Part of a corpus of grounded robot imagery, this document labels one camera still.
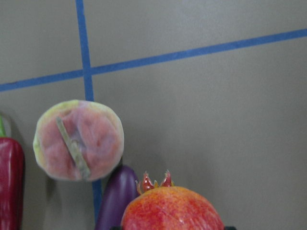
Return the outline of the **red chili pepper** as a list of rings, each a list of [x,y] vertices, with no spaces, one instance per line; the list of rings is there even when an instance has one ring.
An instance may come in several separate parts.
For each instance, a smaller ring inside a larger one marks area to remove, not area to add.
[[[24,151],[0,121],[0,228],[20,230],[23,218]]]

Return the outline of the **pink yellow peach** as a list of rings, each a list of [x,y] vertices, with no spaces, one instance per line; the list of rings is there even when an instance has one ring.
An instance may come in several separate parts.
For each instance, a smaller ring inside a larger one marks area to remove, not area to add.
[[[121,120],[111,108],[83,100],[58,103],[38,119],[33,149],[39,167],[55,179],[83,179],[60,134],[57,117],[61,118],[69,138],[77,143],[90,170],[86,180],[95,181],[109,175],[123,155]]]

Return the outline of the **purple eggplant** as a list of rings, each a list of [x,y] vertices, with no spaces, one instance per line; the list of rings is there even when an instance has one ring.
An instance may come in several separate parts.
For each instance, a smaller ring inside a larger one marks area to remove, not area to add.
[[[128,204],[138,197],[134,170],[127,165],[117,167],[111,174],[103,194],[96,230],[119,230]]]

